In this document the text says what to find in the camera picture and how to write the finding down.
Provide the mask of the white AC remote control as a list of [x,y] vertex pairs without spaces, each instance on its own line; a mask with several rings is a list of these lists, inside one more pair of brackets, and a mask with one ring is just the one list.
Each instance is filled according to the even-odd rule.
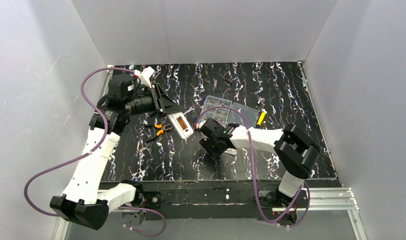
[[193,134],[194,131],[182,112],[170,113],[166,116],[183,140],[188,139]]

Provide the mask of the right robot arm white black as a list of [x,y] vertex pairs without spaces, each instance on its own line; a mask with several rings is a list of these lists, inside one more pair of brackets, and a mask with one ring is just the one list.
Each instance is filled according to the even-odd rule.
[[219,158],[228,149],[253,148],[276,155],[285,167],[278,192],[288,198],[297,193],[308,179],[321,154],[320,146],[294,124],[283,129],[246,128],[230,123],[222,126],[208,119],[197,126],[203,139],[199,144],[213,158]]

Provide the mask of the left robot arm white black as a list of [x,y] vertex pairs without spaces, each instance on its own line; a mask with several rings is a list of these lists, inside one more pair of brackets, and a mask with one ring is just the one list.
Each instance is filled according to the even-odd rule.
[[123,180],[103,192],[99,187],[106,164],[132,116],[151,113],[167,117],[182,139],[193,133],[180,106],[159,84],[150,81],[153,73],[152,68],[134,70],[114,75],[108,82],[106,95],[94,108],[83,156],[62,194],[50,201],[50,208],[59,217],[99,230],[112,211],[126,204],[144,210],[146,196],[141,183]]

